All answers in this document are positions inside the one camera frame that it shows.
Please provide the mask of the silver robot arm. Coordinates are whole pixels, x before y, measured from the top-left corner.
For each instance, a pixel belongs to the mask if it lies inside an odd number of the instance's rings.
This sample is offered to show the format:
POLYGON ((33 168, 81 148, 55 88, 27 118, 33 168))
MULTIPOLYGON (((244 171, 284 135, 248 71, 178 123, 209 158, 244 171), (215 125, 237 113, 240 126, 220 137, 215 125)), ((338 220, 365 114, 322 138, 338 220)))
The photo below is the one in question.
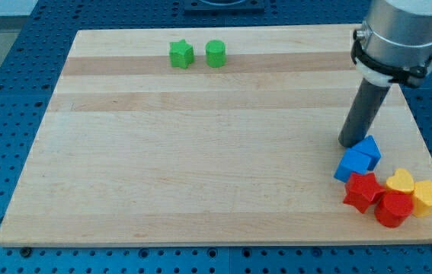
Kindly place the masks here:
POLYGON ((432 0, 372 0, 351 58, 370 84, 422 85, 432 72, 432 0))

